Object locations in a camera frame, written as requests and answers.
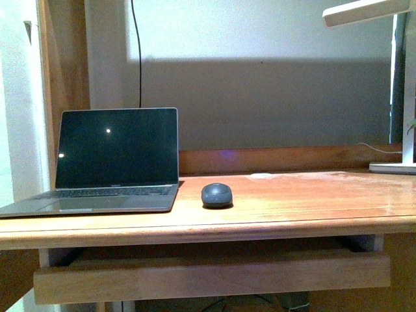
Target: computer mouse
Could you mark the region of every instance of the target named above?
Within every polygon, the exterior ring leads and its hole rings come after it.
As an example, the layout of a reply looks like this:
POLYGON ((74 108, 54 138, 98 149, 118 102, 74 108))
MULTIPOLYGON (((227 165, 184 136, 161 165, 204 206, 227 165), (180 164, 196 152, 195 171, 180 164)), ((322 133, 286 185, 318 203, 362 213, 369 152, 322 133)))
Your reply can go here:
POLYGON ((233 194, 228 185, 211 183, 202 188, 202 203, 205 208, 230 208, 233 206, 233 194))

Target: laptop lid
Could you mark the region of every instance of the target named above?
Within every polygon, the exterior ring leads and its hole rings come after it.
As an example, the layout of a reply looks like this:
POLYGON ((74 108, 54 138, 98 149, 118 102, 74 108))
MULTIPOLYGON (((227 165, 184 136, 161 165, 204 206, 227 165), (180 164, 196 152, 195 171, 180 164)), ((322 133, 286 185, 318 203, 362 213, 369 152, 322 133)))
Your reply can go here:
POLYGON ((177 184, 177 109, 62 113, 57 189, 177 184))

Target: plant leaf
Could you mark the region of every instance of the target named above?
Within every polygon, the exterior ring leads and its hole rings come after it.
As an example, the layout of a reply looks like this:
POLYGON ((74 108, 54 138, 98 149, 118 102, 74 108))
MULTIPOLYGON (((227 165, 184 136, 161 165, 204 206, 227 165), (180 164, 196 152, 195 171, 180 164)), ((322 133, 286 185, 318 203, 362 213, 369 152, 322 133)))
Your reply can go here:
POLYGON ((413 119, 409 124, 410 124, 410 127, 408 129, 408 133, 407 134, 409 134, 409 131, 410 130, 412 130, 414 127, 416 127, 416 119, 413 119))

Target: desk lamp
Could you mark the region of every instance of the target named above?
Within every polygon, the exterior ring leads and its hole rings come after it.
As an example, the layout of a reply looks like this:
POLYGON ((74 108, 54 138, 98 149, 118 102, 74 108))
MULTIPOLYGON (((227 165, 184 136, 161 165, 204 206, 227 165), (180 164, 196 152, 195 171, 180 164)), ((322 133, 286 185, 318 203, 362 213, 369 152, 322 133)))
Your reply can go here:
POLYGON ((396 164, 370 164, 370 170, 380 173, 416 174, 413 162, 416 92, 416 0, 360 0, 328 8, 322 17, 327 27, 359 21, 373 20, 384 16, 409 12, 405 30, 405 74, 403 112, 403 158, 396 164))

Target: lamp head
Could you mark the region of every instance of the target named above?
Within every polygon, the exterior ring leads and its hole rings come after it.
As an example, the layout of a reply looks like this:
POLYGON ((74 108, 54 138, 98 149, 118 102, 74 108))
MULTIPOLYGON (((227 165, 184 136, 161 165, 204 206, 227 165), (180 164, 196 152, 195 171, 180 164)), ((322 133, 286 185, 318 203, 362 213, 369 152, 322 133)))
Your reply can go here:
POLYGON ((360 0, 327 8, 322 17, 327 27, 373 20, 416 9, 416 0, 360 0))

